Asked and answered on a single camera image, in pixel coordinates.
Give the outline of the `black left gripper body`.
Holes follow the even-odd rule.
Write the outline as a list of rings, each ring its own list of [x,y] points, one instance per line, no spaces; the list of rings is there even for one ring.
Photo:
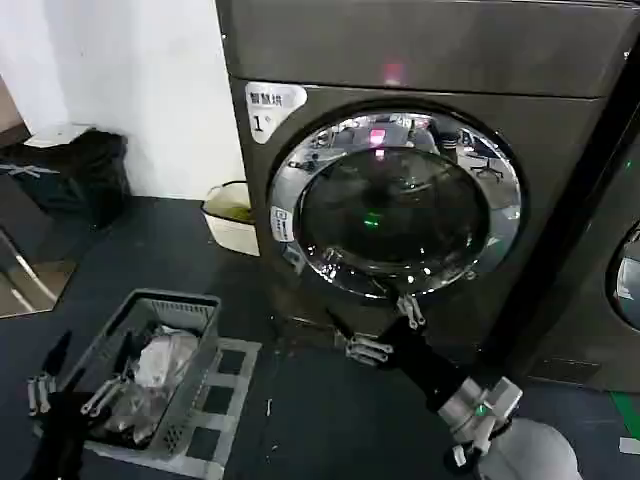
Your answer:
[[[88,392],[59,391],[49,396],[42,436],[31,464],[32,479],[79,479],[91,420],[81,413]]]

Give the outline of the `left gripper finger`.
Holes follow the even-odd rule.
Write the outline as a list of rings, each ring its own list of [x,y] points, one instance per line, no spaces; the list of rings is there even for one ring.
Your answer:
[[[121,388],[129,381],[129,365],[133,346],[133,334],[124,336],[118,355],[114,362],[112,376],[107,379],[81,407],[84,416],[99,416],[102,410],[113,400]]]
[[[57,377],[65,362],[73,332],[67,330],[45,356],[41,371],[27,379],[29,416],[48,413],[51,409],[49,397],[57,392]]]

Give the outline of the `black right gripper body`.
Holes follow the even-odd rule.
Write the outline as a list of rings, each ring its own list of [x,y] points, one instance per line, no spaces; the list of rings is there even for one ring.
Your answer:
[[[399,369],[425,395],[430,411],[438,411],[461,387],[467,373],[439,355],[426,341],[424,328],[412,329],[407,316],[398,317],[378,340],[393,348],[382,368]]]

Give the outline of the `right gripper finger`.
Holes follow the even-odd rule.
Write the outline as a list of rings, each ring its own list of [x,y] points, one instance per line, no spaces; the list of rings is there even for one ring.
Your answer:
[[[399,315],[407,319],[412,330],[424,330],[427,327],[427,320],[414,296],[401,292],[394,284],[381,278],[374,277],[372,283],[384,292]]]
[[[380,367],[393,354],[391,345],[356,334],[344,320],[329,309],[326,310],[326,314],[344,339],[344,350],[347,358],[365,365]]]

